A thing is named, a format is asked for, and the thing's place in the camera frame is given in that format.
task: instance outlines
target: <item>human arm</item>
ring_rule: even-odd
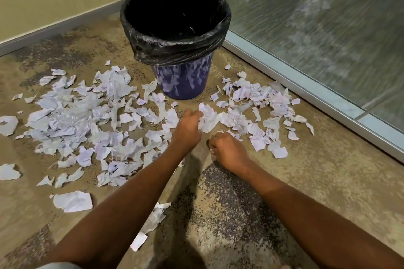
[[[404,259],[352,222],[267,173],[228,133],[210,139],[219,163],[248,183],[321,268],[404,268]]]
[[[171,175],[199,143],[201,114],[186,110],[165,152],[89,212],[50,252],[45,263],[71,262],[83,269],[116,268]]]

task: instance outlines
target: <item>hand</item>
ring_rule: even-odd
[[[216,155],[217,161],[235,175],[240,175],[242,169],[250,164],[243,144],[229,133],[216,133],[209,140],[209,149]]]
[[[198,130],[199,119],[202,116],[201,111],[192,112],[190,109],[186,109],[184,117],[175,128],[171,143],[184,149],[186,153],[194,149],[202,138],[202,131]]]

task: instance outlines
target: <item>black garbage bag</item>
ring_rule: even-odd
[[[126,0],[120,20],[137,61],[171,66],[221,47],[231,11],[225,0]]]

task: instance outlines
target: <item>forearm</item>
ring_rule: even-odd
[[[84,269],[116,267],[186,155],[167,150],[85,216],[56,246],[47,262],[73,262]]]
[[[240,170],[239,176],[258,192],[320,267],[404,267],[403,258],[390,248],[254,162]]]

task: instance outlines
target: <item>glass wall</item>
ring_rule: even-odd
[[[404,131],[404,0],[227,0],[230,30]]]

